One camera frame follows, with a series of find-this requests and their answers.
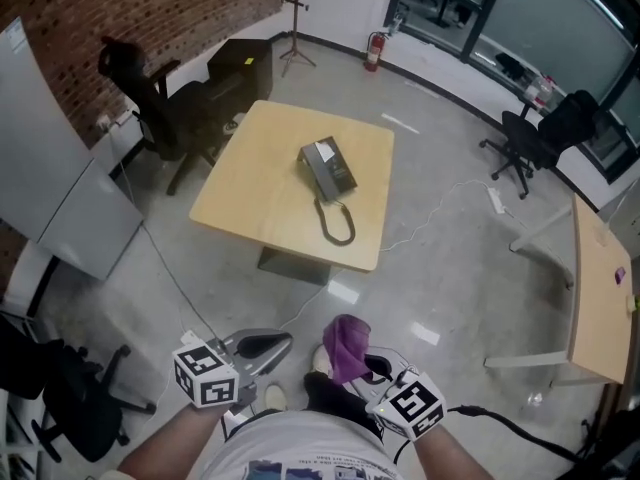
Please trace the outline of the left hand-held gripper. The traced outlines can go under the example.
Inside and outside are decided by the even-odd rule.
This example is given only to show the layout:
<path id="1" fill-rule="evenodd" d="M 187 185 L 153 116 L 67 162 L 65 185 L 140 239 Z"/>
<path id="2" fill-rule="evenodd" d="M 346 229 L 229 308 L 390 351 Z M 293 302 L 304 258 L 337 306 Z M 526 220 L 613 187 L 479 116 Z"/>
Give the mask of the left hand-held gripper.
<path id="1" fill-rule="evenodd" d="M 233 414 L 257 396 L 255 379 L 271 373 L 291 351 L 289 333 L 269 328 L 243 329 L 225 339 L 239 348 L 240 373 L 218 351 L 196 340 L 173 352 L 176 384 L 198 408 L 227 407 Z"/>

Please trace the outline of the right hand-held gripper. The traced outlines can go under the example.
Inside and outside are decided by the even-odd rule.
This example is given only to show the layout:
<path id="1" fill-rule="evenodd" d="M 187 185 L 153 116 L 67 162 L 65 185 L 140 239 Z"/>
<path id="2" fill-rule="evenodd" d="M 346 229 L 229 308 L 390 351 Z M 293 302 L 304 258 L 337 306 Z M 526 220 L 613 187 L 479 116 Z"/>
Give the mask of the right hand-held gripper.
<path id="1" fill-rule="evenodd" d="M 445 417 L 445 399 L 426 373 L 418 373 L 396 350 L 370 347 L 366 366 L 379 376 L 396 376 L 369 384 L 364 379 L 351 382 L 365 401 L 366 413 L 381 427 L 416 441 Z"/>

